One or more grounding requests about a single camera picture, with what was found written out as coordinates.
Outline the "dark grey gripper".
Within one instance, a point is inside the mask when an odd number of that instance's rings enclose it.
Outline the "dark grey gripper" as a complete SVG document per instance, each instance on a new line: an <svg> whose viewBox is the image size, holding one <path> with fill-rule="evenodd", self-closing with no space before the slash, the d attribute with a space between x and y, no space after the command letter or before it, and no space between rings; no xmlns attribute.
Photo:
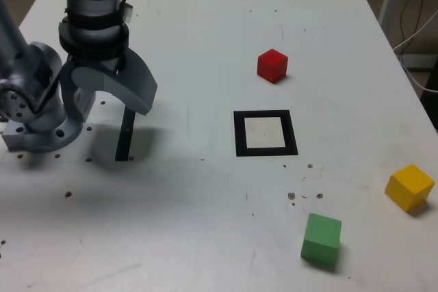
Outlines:
<svg viewBox="0 0 438 292"><path fill-rule="evenodd" d="M130 110L145 115L150 112L157 82L143 59L131 49L121 57L107 60L70 55L60 70L62 100L68 116L85 123L96 99L95 91L107 92Z"/></svg>

